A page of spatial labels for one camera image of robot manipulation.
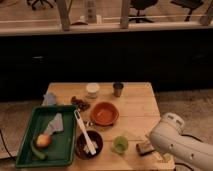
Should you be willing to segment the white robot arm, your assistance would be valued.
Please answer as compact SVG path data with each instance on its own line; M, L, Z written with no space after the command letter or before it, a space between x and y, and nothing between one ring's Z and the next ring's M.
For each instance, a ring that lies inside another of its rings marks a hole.
M213 145L182 135L184 120L177 114L166 113L149 135L160 153L172 154L203 171L213 171Z

